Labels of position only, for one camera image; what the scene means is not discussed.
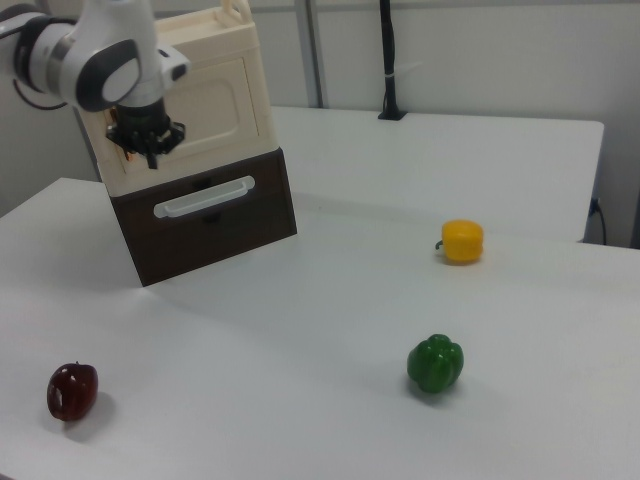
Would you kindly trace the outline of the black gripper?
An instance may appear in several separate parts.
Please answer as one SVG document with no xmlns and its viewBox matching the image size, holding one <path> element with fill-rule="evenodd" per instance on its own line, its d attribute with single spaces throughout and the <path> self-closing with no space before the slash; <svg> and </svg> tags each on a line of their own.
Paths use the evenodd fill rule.
<svg viewBox="0 0 640 480">
<path fill-rule="evenodd" d="M 184 124 L 171 120 L 163 98 L 145 106 L 115 106 L 115 120 L 106 137 L 126 150 L 146 158 L 148 168 L 158 169 L 158 155 L 170 153 L 186 136 Z"/>
</svg>

